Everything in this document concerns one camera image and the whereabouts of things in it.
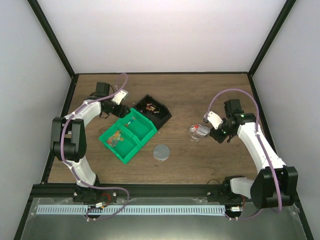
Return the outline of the green bin with lollipop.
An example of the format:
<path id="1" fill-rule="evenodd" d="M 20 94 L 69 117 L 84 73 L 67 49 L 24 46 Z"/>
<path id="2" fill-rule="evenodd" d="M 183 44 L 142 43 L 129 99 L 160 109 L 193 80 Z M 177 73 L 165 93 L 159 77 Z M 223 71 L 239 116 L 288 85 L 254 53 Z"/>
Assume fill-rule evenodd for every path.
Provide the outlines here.
<path id="1" fill-rule="evenodd" d="M 135 117 L 135 121 L 128 127 L 125 127 L 125 124 L 132 117 Z M 158 132 L 154 124 L 133 107 L 130 109 L 130 113 L 127 116 L 119 118 L 117 122 L 120 126 L 135 136 L 141 147 L 143 147 Z"/>

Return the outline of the metal scoop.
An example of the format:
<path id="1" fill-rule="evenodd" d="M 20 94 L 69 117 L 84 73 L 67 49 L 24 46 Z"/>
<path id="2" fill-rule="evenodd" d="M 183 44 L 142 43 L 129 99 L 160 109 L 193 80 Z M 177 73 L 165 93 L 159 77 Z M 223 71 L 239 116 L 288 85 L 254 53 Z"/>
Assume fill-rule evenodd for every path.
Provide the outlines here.
<path id="1" fill-rule="evenodd" d="M 200 124 L 196 124 L 196 125 L 199 125 L 199 129 L 195 129 L 195 125 L 194 125 L 190 130 L 192 133 L 202 137 L 205 137 L 210 133 L 211 129 L 209 127 L 203 126 Z"/>

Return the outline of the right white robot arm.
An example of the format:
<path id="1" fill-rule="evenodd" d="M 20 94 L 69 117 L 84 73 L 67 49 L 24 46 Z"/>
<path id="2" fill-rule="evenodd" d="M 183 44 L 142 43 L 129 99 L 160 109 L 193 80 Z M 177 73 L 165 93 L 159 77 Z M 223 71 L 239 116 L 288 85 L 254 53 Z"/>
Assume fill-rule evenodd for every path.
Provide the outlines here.
<path id="1" fill-rule="evenodd" d="M 251 199 L 258 209 L 294 204 L 298 171 L 287 166 L 265 138 L 254 113 L 245 113 L 239 99 L 224 102 L 225 117 L 209 111 L 204 119 L 212 125 L 209 135 L 218 143 L 238 137 L 247 148 L 257 170 L 254 180 L 245 176 L 224 179 L 223 198 L 229 202 L 240 195 Z"/>

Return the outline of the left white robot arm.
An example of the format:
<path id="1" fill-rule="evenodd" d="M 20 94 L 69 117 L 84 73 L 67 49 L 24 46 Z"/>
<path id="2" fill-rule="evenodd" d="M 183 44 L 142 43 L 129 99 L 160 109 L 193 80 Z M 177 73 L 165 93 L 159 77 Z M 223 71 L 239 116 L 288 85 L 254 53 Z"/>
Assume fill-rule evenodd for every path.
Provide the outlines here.
<path id="1" fill-rule="evenodd" d="M 52 120 L 50 152 L 68 167 L 76 184 L 86 188 L 84 195 L 91 202 L 97 202 L 101 198 L 102 189 L 95 185 L 97 175 L 86 158 L 86 126 L 103 113 L 118 118 L 128 115 L 130 108 L 122 104 L 128 94 L 122 87 L 110 94 L 110 84 L 98 82 L 95 92 L 76 110 Z"/>

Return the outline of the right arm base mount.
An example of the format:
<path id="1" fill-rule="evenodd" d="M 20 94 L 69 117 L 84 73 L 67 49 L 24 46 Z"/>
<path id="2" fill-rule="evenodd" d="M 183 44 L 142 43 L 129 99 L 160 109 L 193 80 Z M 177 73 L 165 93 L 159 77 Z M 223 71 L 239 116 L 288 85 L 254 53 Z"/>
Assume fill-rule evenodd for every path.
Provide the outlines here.
<path id="1" fill-rule="evenodd" d="M 210 179 L 205 185 L 207 196 L 220 196 L 226 201 L 251 199 L 250 190 L 253 180 L 243 176 L 226 177 L 223 182 L 217 179 Z"/>

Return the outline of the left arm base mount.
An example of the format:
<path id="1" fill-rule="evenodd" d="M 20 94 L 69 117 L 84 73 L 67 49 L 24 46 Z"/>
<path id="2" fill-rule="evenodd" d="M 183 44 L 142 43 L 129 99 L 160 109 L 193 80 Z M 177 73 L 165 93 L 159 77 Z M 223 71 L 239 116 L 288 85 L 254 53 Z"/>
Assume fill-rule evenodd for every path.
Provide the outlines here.
<path id="1" fill-rule="evenodd" d="M 72 200 L 75 203 L 83 204 L 96 204 L 100 202 L 115 203 L 117 200 L 117 192 L 115 190 L 101 190 L 76 186 Z"/>

